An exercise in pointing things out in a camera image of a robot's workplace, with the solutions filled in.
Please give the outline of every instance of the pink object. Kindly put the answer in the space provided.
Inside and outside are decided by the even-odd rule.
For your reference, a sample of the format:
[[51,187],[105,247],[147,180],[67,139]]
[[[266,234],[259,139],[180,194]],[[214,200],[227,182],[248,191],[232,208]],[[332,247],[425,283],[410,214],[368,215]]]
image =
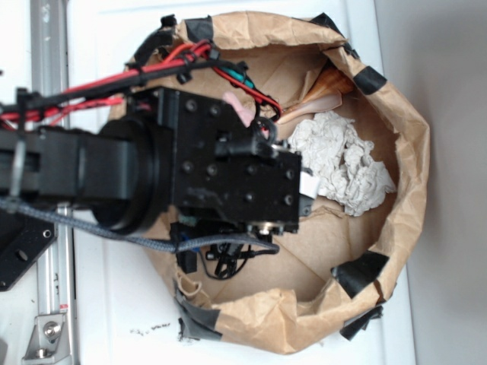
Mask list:
[[240,117],[240,120],[242,121],[243,125],[248,127],[250,123],[253,121],[253,117],[254,117],[253,111],[243,106],[240,100],[238,100],[237,96],[230,91],[225,91],[222,99],[224,102],[232,105],[235,112],[237,112],[238,116]]

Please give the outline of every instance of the wire bundle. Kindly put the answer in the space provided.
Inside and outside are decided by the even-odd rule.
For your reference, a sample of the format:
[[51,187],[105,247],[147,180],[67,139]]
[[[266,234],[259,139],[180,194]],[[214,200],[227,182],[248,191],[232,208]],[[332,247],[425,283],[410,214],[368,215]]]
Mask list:
[[[114,94],[127,94],[133,87],[144,86],[150,80],[170,75],[187,75],[192,70],[202,68],[212,68],[217,75],[249,94],[256,102],[256,117],[259,116],[259,107],[265,105],[271,106],[275,111],[272,120],[277,120],[282,114],[279,103],[255,87],[243,65],[218,59],[218,52],[213,43],[201,40],[196,44],[179,45],[162,62],[155,65],[132,67],[128,71],[107,78],[70,87],[51,97],[41,97],[38,94],[36,97],[33,94],[26,102],[25,122],[42,122],[45,118],[53,118],[49,124],[56,125],[71,112],[122,103],[123,98],[114,97]],[[81,101],[69,104],[71,100],[79,99]],[[18,105],[4,106],[0,122],[3,128],[15,130],[14,126],[20,117]]]

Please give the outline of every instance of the white wall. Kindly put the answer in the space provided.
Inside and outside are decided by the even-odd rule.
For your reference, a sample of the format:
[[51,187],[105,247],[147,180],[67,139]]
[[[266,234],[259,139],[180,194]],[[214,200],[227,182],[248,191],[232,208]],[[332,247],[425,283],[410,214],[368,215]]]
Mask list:
[[385,75],[431,125],[408,264],[418,364],[487,361],[487,2],[376,0]]

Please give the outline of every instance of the metal bracket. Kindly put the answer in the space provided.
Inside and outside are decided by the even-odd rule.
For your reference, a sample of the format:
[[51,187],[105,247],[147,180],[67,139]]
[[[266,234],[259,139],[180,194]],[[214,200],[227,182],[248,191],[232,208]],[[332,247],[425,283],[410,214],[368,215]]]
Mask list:
[[72,363],[65,314],[38,316],[22,365]]

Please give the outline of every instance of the metal frame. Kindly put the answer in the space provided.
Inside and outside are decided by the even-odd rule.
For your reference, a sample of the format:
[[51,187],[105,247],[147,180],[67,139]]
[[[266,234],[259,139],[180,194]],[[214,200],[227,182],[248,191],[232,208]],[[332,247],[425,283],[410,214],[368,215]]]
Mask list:
[[[68,44],[66,24],[67,0],[30,0],[30,32],[32,49],[32,88],[42,94],[56,94],[68,86]],[[62,125],[69,127],[67,118]],[[59,213],[71,214],[61,208]],[[36,323],[49,316],[62,316],[63,352],[40,355],[35,363],[78,363],[78,331],[76,323],[75,270],[72,229],[58,227],[57,241],[37,261],[39,316]],[[32,338],[39,338],[39,326]],[[32,356],[36,342],[30,342],[24,359]]]

